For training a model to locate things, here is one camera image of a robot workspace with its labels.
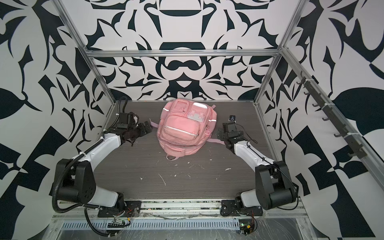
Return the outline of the pink student backpack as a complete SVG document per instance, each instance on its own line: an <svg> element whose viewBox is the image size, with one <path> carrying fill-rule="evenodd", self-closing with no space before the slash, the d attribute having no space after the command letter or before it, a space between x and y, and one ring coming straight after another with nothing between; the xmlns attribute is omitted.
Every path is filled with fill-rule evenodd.
<svg viewBox="0 0 384 240"><path fill-rule="evenodd" d="M225 144L212 138L217 123L215 107L176 99L163 107L159 123L150 121L157 129L157 138L167 160L193 155L207 142Z"/></svg>

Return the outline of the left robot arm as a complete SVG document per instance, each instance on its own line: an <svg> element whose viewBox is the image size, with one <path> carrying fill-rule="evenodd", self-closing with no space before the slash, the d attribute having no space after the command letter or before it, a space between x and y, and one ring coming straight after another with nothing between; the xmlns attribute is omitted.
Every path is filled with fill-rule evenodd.
<svg viewBox="0 0 384 240"><path fill-rule="evenodd" d="M125 210L124 195L97 186L94 170L124 143L133 145L138 138L152 132L148 121L140 123L137 114L125 111L127 103L127 97L119 99L115 121L103 131L95 144L76 157L57 163L50 193L56 213L63 214L78 207L113 208L118 212Z"/></svg>

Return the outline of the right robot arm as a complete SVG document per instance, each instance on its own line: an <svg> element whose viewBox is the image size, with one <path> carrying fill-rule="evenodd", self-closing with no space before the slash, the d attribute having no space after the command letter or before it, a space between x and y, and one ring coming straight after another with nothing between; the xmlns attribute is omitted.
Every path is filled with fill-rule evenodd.
<svg viewBox="0 0 384 240"><path fill-rule="evenodd" d="M239 209L284 210L284 205L298 202L298 188L292 182L287 164L262 154L252 145L256 141L238 130L238 126L235 122L223 123L218 137L255 172L254 189L241 192L235 198Z"/></svg>

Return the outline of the right circuit board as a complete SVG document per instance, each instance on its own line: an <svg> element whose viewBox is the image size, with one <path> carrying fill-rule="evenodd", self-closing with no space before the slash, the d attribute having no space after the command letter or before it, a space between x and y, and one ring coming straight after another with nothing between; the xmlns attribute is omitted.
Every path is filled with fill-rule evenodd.
<svg viewBox="0 0 384 240"><path fill-rule="evenodd" d="M258 222L254 218L240 221L240 234L243 234L246 236L250 235L253 232L255 232L257 228L258 228Z"/></svg>

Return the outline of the circuit board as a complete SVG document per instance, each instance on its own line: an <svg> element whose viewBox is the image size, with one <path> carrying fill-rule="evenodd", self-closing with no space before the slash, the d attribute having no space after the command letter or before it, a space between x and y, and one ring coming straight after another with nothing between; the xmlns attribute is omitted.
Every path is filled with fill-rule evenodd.
<svg viewBox="0 0 384 240"><path fill-rule="evenodd" d="M250 235L253 232L255 232L257 228L258 228L258 222L254 218L240 221L240 234L243 234L246 236Z"/></svg>
<svg viewBox="0 0 384 240"><path fill-rule="evenodd" d="M113 219L112 222L108 223L107 228L108 229L126 228L126 227L129 227L130 225L131 225L130 218L126 220Z"/></svg>

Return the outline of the left circuit board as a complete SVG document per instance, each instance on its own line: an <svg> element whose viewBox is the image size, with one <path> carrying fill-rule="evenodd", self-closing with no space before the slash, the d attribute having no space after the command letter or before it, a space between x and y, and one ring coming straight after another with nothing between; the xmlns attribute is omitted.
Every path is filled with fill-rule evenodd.
<svg viewBox="0 0 384 240"><path fill-rule="evenodd" d="M126 227L129 227L130 225L131 225L130 218L126 220L113 219L112 222L108 223L107 228L108 229L126 228Z"/></svg>

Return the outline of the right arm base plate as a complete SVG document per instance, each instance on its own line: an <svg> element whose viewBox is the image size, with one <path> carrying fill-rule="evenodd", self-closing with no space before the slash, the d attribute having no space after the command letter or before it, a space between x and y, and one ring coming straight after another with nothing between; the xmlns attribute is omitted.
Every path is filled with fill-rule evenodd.
<svg viewBox="0 0 384 240"><path fill-rule="evenodd" d="M263 215L263 209L260 206L251 208L241 208L235 200L222 200L220 215L222 217L240 217L240 216L254 216L260 217Z"/></svg>

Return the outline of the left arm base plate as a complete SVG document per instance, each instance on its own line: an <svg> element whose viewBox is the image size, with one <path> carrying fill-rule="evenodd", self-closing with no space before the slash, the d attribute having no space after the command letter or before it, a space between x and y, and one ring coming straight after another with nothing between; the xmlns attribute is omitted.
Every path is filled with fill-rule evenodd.
<svg viewBox="0 0 384 240"><path fill-rule="evenodd" d="M123 209L118 207L102 207L98 212L99 218L112 218L112 217L137 217L141 211L141 201L125 201Z"/></svg>

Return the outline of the aluminium frame rail front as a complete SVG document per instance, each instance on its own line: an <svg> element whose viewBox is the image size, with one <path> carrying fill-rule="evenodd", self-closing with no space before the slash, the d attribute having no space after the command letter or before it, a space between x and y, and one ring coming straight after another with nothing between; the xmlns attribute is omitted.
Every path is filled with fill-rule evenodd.
<svg viewBox="0 0 384 240"><path fill-rule="evenodd" d="M118 215L119 220L186 220L213 219L221 216L221 199L143 199L139 207L129 207ZM285 205L279 209L263 210L262 216L254 214L257 220L264 219L308 219L309 216L299 201Z"/></svg>

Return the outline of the wall hook rail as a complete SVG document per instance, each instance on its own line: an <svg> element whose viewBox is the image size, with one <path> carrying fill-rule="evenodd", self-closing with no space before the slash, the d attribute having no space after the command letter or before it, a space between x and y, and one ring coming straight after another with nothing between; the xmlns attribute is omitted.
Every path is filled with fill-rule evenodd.
<svg viewBox="0 0 384 240"><path fill-rule="evenodd" d="M346 117L341 113L336 104L334 104L328 95L320 88L313 79L302 77L300 85L307 89L305 95L311 96L315 100L313 107L319 108L326 115L323 121L330 121L338 131L334 134L336 138L343 138L351 148L351 157L363 159L368 154L365 151L361 135L347 121Z"/></svg>

